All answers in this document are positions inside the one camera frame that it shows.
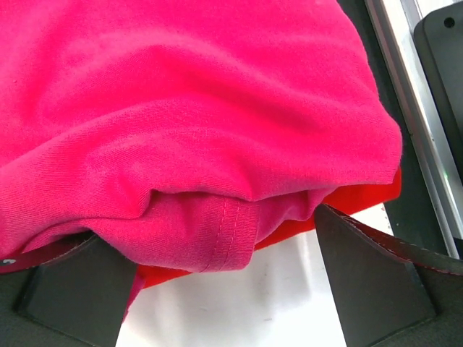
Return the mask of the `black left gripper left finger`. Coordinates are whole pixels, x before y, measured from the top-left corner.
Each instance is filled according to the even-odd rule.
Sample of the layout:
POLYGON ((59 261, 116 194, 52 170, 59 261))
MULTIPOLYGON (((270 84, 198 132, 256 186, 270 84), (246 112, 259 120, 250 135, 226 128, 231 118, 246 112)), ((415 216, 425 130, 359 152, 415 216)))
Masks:
POLYGON ((115 346, 137 265, 91 232, 1 260, 1 346, 115 346))

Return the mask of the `pink t shirt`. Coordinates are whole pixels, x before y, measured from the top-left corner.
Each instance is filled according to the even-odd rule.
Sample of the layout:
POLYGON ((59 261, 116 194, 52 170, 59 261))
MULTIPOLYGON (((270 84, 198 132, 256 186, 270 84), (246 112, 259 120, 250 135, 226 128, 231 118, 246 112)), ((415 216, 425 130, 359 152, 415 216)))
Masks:
POLYGON ((337 1, 3 1, 1 256, 93 231, 133 293, 395 199, 402 135, 337 1))

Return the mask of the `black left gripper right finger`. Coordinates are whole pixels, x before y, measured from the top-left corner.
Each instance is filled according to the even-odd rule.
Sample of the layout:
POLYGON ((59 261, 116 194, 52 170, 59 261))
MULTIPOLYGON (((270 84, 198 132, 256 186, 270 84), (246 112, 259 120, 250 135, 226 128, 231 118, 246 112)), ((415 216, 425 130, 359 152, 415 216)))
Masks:
POLYGON ((320 205, 315 228, 347 346, 461 346, 462 261, 320 205))

